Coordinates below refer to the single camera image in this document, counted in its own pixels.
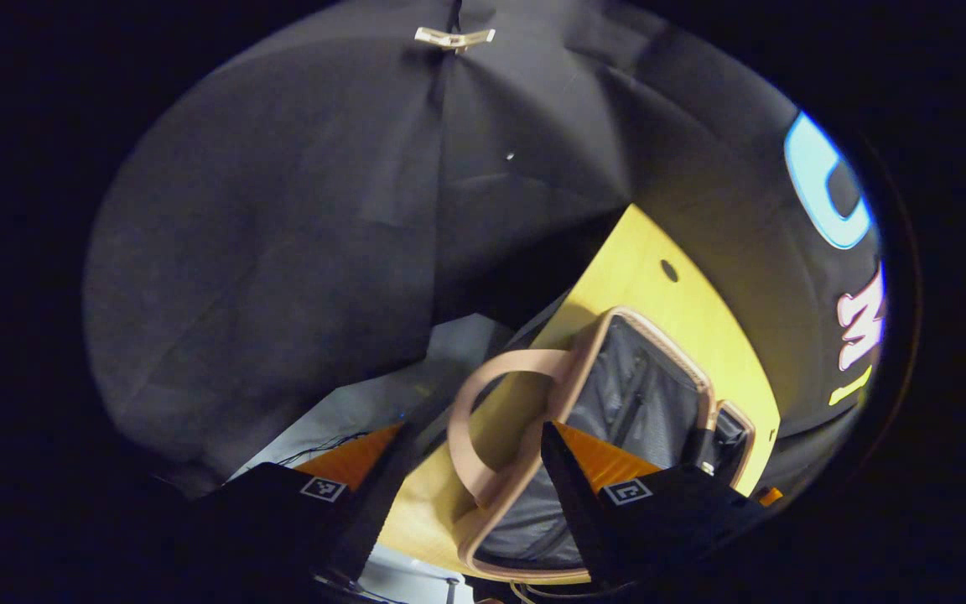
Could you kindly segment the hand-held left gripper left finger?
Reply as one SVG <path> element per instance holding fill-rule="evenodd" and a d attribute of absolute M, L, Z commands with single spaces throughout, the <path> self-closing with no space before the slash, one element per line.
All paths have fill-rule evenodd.
<path fill-rule="evenodd" d="M 231 588 L 352 585 L 413 465 L 396 422 L 298 466 L 257 464 L 198 503 L 205 576 Z"/>

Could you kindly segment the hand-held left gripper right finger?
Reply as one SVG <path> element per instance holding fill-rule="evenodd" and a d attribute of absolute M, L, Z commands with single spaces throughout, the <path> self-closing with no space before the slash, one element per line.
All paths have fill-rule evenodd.
<path fill-rule="evenodd" d="M 584 431 L 545 422 L 542 461 L 595 584 L 643 582 L 708 559 L 768 507 L 693 464 L 659 469 Z"/>

